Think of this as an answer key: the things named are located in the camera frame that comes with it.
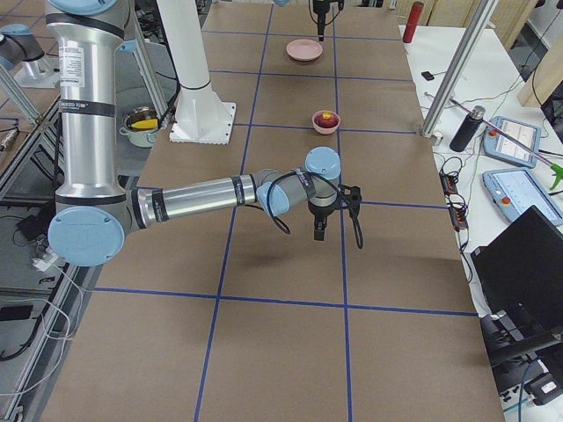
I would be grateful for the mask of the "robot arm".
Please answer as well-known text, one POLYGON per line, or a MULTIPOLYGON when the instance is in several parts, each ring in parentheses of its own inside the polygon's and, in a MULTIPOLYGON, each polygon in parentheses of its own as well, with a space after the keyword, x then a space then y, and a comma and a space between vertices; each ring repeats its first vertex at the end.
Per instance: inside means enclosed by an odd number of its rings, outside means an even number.
POLYGON ((307 8, 309 18, 316 27, 317 37, 320 42, 325 40, 325 29, 333 22, 333 18, 329 18, 332 10, 333 1, 330 0, 311 0, 311 1, 289 1, 274 0, 273 3, 279 7, 287 5, 304 5, 307 8))
MULTIPOLYGON (((194 2, 159 1, 180 87, 171 141, 226 144, 236 104, 213 91, 194 2)), ((174 189, 124 190, 117 181, 115 56, 136 26, 135 51, 147 89, 153 68, 145 55, 133 1, 46 1, 46 23, 59 46, 64 181, 55 192, 56 214, 48 228, 51 249, 76 266, 114 258, 126 235, 155 222, 258 202, 276 222, 308 202, 315 240, 327 216, 342 209, 336 186, 340 157, 327 147, 306 156, 286 174, 267 169, 174 189)))

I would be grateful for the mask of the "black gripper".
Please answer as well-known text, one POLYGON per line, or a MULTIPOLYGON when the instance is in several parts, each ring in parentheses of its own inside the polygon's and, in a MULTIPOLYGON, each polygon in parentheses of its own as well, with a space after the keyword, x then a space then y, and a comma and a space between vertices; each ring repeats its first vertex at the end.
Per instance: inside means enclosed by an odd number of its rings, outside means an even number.
POLYGON ((308 201, 308 209, 314 218, 314 240, 325 240, 325 228, 327 216, 334 210, 340 208, 340 200, 337 197, 312 198, 308 201))
POLYGON ((325 39, 326 14, 331 9, 331 0, 313 0, 312 9, 317 14, 318 40, 325 39))

